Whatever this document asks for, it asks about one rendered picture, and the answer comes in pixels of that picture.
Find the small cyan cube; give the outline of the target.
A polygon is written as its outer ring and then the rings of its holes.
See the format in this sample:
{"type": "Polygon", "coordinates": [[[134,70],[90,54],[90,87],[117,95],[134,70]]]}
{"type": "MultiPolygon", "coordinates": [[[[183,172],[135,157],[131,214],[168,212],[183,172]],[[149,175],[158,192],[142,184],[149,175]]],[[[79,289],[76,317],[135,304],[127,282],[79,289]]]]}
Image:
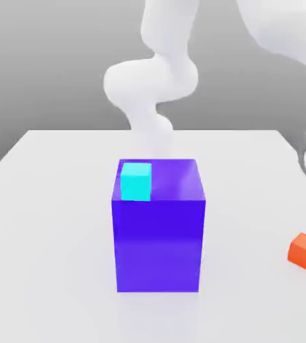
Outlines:
{"type": "Polygon", "coordinates": [[[121,200],[150,201],[152,187],[151,164],[124,162],[120,183],[121,200]]]}

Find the small orange cube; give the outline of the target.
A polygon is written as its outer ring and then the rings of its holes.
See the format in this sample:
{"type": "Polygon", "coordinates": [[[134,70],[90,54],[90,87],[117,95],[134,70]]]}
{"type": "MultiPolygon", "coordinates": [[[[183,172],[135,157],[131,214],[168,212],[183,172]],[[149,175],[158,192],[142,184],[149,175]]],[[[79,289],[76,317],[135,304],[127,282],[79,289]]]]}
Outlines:
{"type": "Polygon", "coordinates": [[[306,234],[299,233],[289,247],[287,260],[306,270],[306,234]]]}

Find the large purple box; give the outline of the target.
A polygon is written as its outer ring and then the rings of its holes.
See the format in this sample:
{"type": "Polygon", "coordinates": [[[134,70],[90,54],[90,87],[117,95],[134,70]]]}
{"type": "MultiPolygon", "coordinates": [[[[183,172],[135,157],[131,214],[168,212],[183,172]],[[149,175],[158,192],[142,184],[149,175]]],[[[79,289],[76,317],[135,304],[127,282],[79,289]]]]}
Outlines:
{"type": "Polygon", "coordinates": [[[193,159],[150,159],[151,199],[121,196],[121,159],[112,192],[119,292],[197,292],[206,197],[193,159]]]}

